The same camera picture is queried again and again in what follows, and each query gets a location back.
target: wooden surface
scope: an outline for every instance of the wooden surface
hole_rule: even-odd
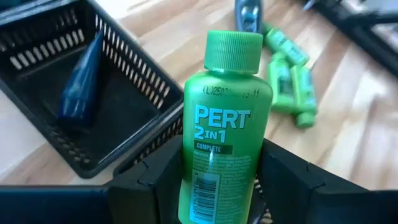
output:
[[[109,11],[125,16],[121,24],[181,86],[203,70],[207,30],[234,29],[233,0],[119,1]],[[363,187],[398,188],[397,80],[296,2],[266,0],[264,15],[311,57],[318,124],[302,131],[290,116],[271,114],[266,138]],[[258,76],[266,77],[269,59],[265,50]],[[94,179],[78,178],[0,92],[0,184],[102,184],[117,163]]]

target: black plastic basket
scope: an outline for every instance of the black plastic basket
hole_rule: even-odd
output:
[[[174,136],[182,134],[182,116],[183,108],[181,107],[170,119],[168,119],[162,128],[158,129],[157,132],[152,137],[148,138],[139,149],[136,149],[134,153],[115,168],[113,172],[114,177],[127,172],[135,165],[139,164],[140,161],[146,158],[149,154],[161,148]],[[266,208],[266,203],[258,180],[256,180],[254,184],[251,202],[248,223],[260,224],[263,223],[262,220],[265,220],[265,223],[272,222],[271,215]]]
[[[58,101],[99,30],[95,122],[71,133],[56,123]],[[0,14],[0,61],[1,89],[83,178],[139,147],[183,100],[179,86],[94,1],[49,1]]]

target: barcode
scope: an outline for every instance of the barcode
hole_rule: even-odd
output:
[[[199,224],[215,222],[219,175],[199,171],[192,173],[190,219]]]

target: green shampoo bottle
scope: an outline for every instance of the green shampoo bottle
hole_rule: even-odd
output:
[[[292,72],[296,104],[296,126],[298,128],[312,127],[316,123],[317,100],[311,70],[306,67],[293,66],[290,71]]]
[[[272,110],[291,114],[295,111],[292,74],[283,53],[275,53],[268,64],[268,82],[274,92]]]
[[[264,45],[269,47],[274,53],[284,53],[291,65],[304,66],[310,60],[308,54],[291,41],[280,29],[273,28],[268,23],[263,24]]]
[[[272,89],[255,77],[262,35],[210,30],[205,68],[185,83],[178,218],[246,223]]]

